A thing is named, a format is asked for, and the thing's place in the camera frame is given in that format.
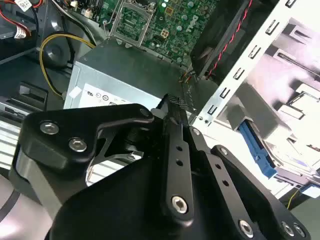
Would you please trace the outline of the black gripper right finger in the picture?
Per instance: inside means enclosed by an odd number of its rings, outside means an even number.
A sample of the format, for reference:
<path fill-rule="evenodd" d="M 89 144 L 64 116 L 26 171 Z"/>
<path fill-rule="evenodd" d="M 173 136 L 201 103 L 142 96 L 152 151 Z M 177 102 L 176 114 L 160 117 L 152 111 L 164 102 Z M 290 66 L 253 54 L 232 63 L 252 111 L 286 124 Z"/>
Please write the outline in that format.
<path fill-rule="evenodd" d="M 221 145 L 208 148 L 173 107 L 173 220 L 198 240 L 309 240 L 303 224 Z"/>

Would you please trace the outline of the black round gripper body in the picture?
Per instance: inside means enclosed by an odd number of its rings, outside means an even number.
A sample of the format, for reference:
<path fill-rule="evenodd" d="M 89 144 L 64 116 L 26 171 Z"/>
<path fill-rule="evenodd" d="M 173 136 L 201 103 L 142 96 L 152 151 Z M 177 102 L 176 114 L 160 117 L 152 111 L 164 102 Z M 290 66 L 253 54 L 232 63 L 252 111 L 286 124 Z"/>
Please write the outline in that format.
<path fill-rule="evenodd" d="M 52 240 L 195 240 L 174 223 L 174 126 L 164 154 L 132 163 L 71 197 Z"/>

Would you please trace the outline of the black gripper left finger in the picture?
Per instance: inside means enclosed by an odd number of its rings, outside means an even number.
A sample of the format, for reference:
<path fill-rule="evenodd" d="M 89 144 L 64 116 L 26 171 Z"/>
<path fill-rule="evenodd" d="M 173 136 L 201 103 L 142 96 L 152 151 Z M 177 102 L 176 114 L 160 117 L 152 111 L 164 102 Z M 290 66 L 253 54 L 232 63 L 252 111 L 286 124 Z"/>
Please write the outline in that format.
<path fill-rule="evenodd" d="M 12 171 L 54 221 L 76 194 L 137 161 L 163 156 L 174 105 L 166 95 L 153 110 L 134 103 L 32 113 L 22 123 Z"/>

